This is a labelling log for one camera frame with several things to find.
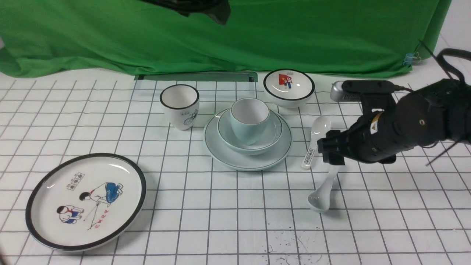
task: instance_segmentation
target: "binder clip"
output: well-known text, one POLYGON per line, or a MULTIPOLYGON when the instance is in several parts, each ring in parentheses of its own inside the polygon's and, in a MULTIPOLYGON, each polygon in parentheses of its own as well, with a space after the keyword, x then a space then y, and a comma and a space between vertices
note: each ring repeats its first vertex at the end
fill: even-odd
POLYGON ((422 61, 422 58, 419 56, 419 53, 407 53, 406 57, 404 58, 403 65, 411 66, 412 64, 417 64, 422 61))

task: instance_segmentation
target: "white plate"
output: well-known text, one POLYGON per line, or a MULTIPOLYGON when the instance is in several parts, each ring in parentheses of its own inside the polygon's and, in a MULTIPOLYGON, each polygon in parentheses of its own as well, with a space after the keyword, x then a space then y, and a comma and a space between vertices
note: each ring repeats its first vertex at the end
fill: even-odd
POLYGON ((203 141, 212 157, 222 164, 240 171, 258 171, 275 166, 288 155, 292 145, 292 133, 288 123, 277 113, 281 120, 283 131, 280 139, 272 147, 271 152, 256 156, 239 154, 224 144, 223 139, 218 134, 218 119, 227 110, 216 114, 204 127, 203 141))
POLYGON ((146 197, 146 180, 131 160, 89 154, 47 174, 26 206, 26 225, 41 244, 61 251, 85 251, 119 236, 146 197))
POLYGON ((281 119, 271 110, 267 123, 267 128, 263 131, 260 139, 255 144, 246 145, 240 142, 232 131, 230 111, 225 111, 218 120, 218 134, 232 150, 241 154, 255 156, 271 149, 278 142, 283 131, 281 119))

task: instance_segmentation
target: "yellow label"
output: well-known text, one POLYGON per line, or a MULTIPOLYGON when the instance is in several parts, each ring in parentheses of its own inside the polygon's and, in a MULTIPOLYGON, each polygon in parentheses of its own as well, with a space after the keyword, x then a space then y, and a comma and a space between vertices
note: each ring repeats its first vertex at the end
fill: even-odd
POLYGON ((378 113, 370 124, 370 134, 375 134, 378 132, 378 120, 380 119, 382 112, 378 113))

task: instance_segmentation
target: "green cloth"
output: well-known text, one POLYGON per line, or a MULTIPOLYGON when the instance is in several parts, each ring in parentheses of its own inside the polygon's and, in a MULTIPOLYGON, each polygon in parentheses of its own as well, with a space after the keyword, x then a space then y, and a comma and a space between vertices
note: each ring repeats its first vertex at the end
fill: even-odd
MULTIPOLYGON (((38 77, 102 67, 390 77, 418 40, 435 47, 451 0, 230 0, 221 26, 137 0, 0 1, 0 72, 38 77)), ((427 57, 420 50, 422 58, 427 57)))

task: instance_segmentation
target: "white spoon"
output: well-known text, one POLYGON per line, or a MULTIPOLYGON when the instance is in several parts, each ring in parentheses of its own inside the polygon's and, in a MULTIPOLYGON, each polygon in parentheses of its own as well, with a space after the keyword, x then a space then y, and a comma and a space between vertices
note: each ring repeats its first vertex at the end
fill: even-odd
POLYGON ((304 157, 301 167, 304 169, 309 169, 312 164, 312 158, 314 157, 314 152, 317 149, 317 140, 325 137, 325 134, 330 130, 332 123, 330 119, 326 116, 319 116, 312 123, 311 128, 311 143, 309 144, 309 149, 304 157))
POLYGON ((340 166, 330 166, 322 185, 308 196, 309 208, 313 211, 322 213, 330 208, 330 192, 339 168, 340 166))

